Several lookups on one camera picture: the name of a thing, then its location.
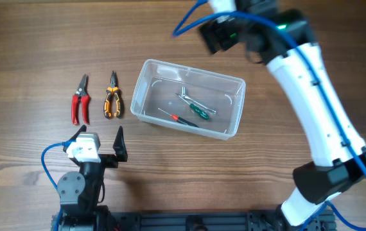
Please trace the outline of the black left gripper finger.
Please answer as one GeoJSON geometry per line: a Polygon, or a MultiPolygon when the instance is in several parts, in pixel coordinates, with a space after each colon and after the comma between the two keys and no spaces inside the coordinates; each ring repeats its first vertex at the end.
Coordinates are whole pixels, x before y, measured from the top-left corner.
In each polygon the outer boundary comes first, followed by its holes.
{"type": "Polygon", "coordinates": [[[81,132],[86,132],[87,131],[87,127],[85,125],[82,125],[79,130],[67,141],[64,142],[64,147],[63,147],[63,151],[66,152],[68,147],[70,146],[70,144],[72,142],[76,141],[76,138],[79,136],[79,134],[81,132]]]}
{"type": "Polygon", "coordinates": [[[127,162],[128,161],[128,153],[126,150],[123,127],[120,126],[118,128],[118,132],[116,134],[116,138],[114,140],[113,150],[115,151],[116,158],[118,162],[127,162]]]}

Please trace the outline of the black red precision screwdriver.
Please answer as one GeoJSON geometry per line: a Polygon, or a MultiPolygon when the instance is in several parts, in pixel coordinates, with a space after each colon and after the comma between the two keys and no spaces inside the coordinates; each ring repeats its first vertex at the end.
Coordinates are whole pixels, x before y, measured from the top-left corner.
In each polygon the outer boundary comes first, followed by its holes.
{"type": "Polygon", "coordinates": [[[185,120],[184,118],[177,116],[175,114],[169,114],[168,112],[164,111],[161,108],[158,108],[158,110],[160,110],[161,112],[164,112],[165,114],[169,115],[175,122],[180,123],[180,124],[184,124],[184,125],[188,125],[188,126],[192,126],[192,127],[197,127],[198,125],[196,125],[195,123],[189,122],[188,120],[185,120]]]}

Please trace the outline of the silver socket wrench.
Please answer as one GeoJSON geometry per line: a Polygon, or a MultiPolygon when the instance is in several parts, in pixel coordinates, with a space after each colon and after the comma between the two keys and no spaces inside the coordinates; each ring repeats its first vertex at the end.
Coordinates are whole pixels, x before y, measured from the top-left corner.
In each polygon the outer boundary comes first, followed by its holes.
{"type": "Polygon", "coordinates": [[[198,106],[200,106],[200,107],[202,107],[202,108],[204,108],[204,109],[206,109],[206,110],[208,110],[208,111],[210,111],[210,112],[212,112],[212,113],[214,113],[214,114],[216,114],[216,113],[217,113],[217,111],[215,111],[214,109],[211,109],[211,108],[209,108],[209,107],[207,107],[207,106],[205,106],[205,105],[201,104],[200,102],[196,101],[195,99],[191,98],[190,96],[188,96],[188,95],[187,95],[187,89],[186,89],[186,87],[182,87],[182,88],[181,88],[181,96],[182,96],[184,99],[188,99],[188,100],[192,101],[194,104],[197,104],[198,106]]]}

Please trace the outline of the clear plastic container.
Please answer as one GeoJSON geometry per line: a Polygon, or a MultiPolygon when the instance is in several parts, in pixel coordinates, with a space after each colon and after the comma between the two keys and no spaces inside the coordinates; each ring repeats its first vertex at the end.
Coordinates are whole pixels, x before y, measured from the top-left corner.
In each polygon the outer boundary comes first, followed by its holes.
{"type": "Polygon", "coordinates": [[[147,123],[227,140],[238,130],[245,89],[246,83],[241,78],[149,59],[137,79],[130,110],[147,123]],[[195,104],[209,115],[209,120],[199,117],[177,96],[181,95],[182,87],[186,87],[188,96],[217,113],[195,104]],[[158,108],[195,123],[198,128],[177,123],[158,108]]]}

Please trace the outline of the green handled screwdriver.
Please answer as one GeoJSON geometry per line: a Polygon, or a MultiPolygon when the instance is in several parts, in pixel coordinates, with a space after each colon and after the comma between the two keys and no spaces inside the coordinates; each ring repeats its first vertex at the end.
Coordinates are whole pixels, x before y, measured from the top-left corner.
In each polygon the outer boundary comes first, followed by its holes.
{"type": "Polygon", "coordinates": [[[197,107],[195,104],[193,104],[193,103],[189,103],[186,99],[184,99],[182,96],[180,96],[180,95],[178,95],[177,94],[177,96],[180,98],[180,99],[182,99],[184,102],[186,102],[188,105],[189,105],[189,107],[190,107],[190,109],[193,111],[193,112],[195,112],[199,117],[201,117],[202,119],[204,119],[204,120],[209,120],[209,115],[205,112],[205,111],[203,111],[202,109],[200,109],[199,107],[197,107]]]}

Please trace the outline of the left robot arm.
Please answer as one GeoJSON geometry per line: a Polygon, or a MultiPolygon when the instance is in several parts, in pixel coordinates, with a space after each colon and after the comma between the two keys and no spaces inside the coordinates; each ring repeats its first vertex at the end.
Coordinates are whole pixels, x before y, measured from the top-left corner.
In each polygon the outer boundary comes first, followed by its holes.
{"type": "Polygon", "coordinates": [[[79,170],[64,174],[57,183],[60,212],[53,217],[52,230],[121,230],[109,208],[101,203],[105,170],[128,160],[123,128],[118,128],[113,154],[99,154],[99,148],[98,134],[88,132],[85,125],[64,144],[64,152],[79,170]]]}

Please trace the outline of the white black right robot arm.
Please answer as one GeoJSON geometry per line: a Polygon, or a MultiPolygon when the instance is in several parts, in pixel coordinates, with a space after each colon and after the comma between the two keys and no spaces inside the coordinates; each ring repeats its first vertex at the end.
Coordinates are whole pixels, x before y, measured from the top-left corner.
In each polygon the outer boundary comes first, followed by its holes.
{"type": "Polygon", "coordinates": [[[257,53],[287,95],[304,129],[311,162],[293,171],[295,189],[277,209],[278,230],[304,230],[334,198],[366,180],[366,143],[329,80],[305,16],[275,1],[211,1],[196,21],[210,52],[244,43],[257,53]]]}

